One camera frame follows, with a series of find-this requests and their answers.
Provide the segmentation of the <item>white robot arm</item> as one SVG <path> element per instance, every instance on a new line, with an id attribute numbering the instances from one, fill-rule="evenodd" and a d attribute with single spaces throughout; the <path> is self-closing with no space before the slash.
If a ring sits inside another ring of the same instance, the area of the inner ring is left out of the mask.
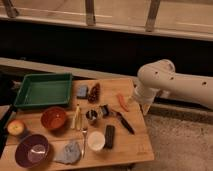
<path id="1" fill-rule="evenodd" d="M 143 65 L 137 73 L 138 83 L 132 97 L 148 113 L 160 90 L 213 110 L 213 77 L 180 74 L 167 59 Z"/>

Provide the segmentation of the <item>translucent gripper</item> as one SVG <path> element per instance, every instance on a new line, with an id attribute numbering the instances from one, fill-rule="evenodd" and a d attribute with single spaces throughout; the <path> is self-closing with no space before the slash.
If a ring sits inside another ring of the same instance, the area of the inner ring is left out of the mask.
<path id="1" fill-rule="evenodd" d="M 133 91 L 133 99 L 141 105 L 142 114 L 147 115 L 156 97 L 157 90 L 147 87 L 136 87 Z"/>

